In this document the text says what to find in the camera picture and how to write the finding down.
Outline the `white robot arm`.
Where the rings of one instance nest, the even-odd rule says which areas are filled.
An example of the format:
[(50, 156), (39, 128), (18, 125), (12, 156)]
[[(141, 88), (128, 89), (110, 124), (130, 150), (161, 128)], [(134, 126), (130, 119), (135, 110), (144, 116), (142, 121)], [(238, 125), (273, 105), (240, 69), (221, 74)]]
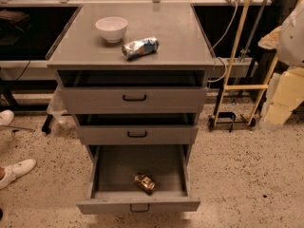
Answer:
[(301, 0), (281, 26), (258, 41), (265, 49), (275, 49), (279, 62), (288, 66), (275, 77), (262, 110), (260, 126), (280, 128), (304, 102), (304, 0)]

